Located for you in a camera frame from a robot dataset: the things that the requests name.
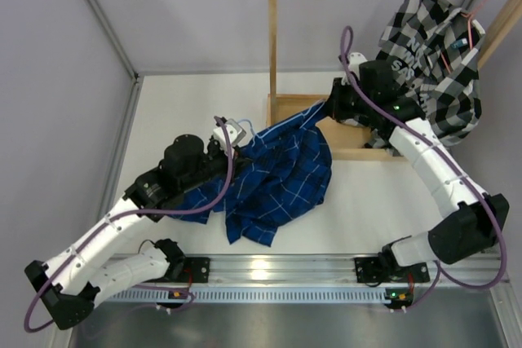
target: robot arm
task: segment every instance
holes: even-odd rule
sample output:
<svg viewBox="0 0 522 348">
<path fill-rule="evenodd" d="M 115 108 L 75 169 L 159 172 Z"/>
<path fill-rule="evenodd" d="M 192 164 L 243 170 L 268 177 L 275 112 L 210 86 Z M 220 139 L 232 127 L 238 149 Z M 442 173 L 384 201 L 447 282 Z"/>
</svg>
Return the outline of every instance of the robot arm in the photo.
<svg viewBox="0 0 522 348">
<path fill-rule="evenodd" d="M 356 69 L 352 64 L 349 69 L 372 101 L 433 143 L 428 146 L 406 129 L 396 126 L 370 108 L 349 84 L 341 78 L 334 79 L 332 93 L 325 104 L 327 114 L 336 120 L 358 117 L 376 130 L 382 139 L 408 159 L 440 211 L 441 221 L 430 231 L 385 245 L 382 253 L 387 258 L 387 264 L 395 270 L 435 260 L 452 264 L 493 246 L 497 240 L 493 225 L 476 195 L 463 183 L 462 176 L 485 198 L 500 228 L 509 210 L 504 196 L 490 196 L 460 169 L 433 133 L 417 102 L 405 98 L 406 91 L 395 83 L 392 68 L 387 62 L 357 62 Z M 459 169 L 462 176 L 455 174 L 435 147 Z"/>
<path fill-rule="evenodd" d="M 237 146 L 246 132 L 234 120 L 225 126 L 232 147 Z M 227 172 L 225 145 L 220 127 L 214 130 L 207 153 L 197 136 L 179 136 L 165 150 L 159 165 L 141 174 L 82 238 L 46 262 L 33 261 L 25 268 L 37 291 L 49 284 L 41 299 L 58 328 L 79 324 L 104 300 L 136 284 L 177 278 L 185 256 L 168 239 L 157 241 L 152 248 L 131 258 L 107 263 L 126 242 L 145 233 L 163 215 L 132 214 L 117 221 L 111 218 L 126 211 L 174 209 L 181 205 L 185 192 Z M 234 169 L 240 170 L 246 162 L 233 151 Z M 63 268 L 72 256 L 74 260 Z"/>
</svg>

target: checkered cloth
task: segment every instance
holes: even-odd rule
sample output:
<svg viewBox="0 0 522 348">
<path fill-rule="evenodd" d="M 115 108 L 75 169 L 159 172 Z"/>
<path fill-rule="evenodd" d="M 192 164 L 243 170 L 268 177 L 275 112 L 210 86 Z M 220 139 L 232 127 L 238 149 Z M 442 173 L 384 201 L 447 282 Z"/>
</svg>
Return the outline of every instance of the checkered cloth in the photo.
<svg viewBox="0 0 522 348">
<path fill-rule="evenodd" d="M 477 61 L 485 31 L 473 20 L 470 50 L 463 12 L 447 0 L 405 0 L 384 29 L 377 55 L 397 71 L 396 81 L 418 101 L 445 146 L 464 139 L 481 114 Z M 376 132 L 373 137 L 367 147 L 386 146 Z"/>
<path fill-rule="evenodd" d="M 270 246 L 277 228 L 323 203 L 332 174 L 332 156 L 315 124 L 325 117 L 323 103 L 256 134 L 241 148 L 250 158 L 225 197 L 214 207 L 225 211 L 230 243 L 241 236 Z M 185 195 L 180 209 L 195 209 L 213 200 L 223 187 L 217 178 Z M 206 223 L 209 212 L 179 218 Z"/>
</svg>

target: black and white checkered shirt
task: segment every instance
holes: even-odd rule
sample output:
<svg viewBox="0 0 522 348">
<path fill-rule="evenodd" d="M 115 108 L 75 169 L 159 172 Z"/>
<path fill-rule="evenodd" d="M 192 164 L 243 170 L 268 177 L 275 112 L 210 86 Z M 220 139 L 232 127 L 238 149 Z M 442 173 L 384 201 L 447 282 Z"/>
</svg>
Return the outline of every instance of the black and white checkered shirt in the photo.
<svg viewBox="0 0 522 348">
<path fill-rule="evenodd" d="M 406 96 L 419 102 L 445 146 L 465 138 L 481 114 L 477 62 L 485 31 L 473 20 L 470 50 L 464 12 L 447 0 L 405 0 L 384 29 L 377 55 L 397 71 Z M 385 146 L 374 132 L 368 147 Z"/>
</svg>

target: wooden base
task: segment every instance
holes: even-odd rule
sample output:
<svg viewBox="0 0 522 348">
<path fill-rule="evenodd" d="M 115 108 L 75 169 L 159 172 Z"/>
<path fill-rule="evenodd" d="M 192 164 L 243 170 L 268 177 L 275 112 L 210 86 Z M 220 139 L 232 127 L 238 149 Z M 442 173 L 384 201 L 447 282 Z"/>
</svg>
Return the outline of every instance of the wooden base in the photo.
<svg viewBox="0 0 522 348">
<path fill-rule="evenodd" d="M 267 125 L 271 126 L 279 121 L 310 108 L 320 99 L 327 99 L 327 95 L 295 95 L 278 94 L 276 95 L 275 117 L 271 115 L 271 100 L 268 96 L 268 117 Z M 317 123 L 330 146 L 332 156 L 335 160 L 341 161 L 397 161 L 403 160 L 402 157 L 390 156 L 385 150 L 378 148 L 364 148 L 369 141 L 369 129 L 355 126 L 345 126 L 338 122 L 326 118 Z"/>
</svg>

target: gray floor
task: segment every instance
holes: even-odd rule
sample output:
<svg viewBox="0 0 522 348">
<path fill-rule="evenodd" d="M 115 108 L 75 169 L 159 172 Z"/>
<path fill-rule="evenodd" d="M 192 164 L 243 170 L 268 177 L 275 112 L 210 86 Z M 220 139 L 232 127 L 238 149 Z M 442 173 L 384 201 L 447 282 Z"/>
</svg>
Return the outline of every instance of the gray floor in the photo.
<svg viewBox="0 0 522 348">
<path fill-rule="evenodd" d="M 108 303 L 76 330 L 71 348 L 497 348 L 506 343 L 489 292 L 437 289 L 406 315 L 350 305 L 198 305 L 166 315 Z"/>
</svg>

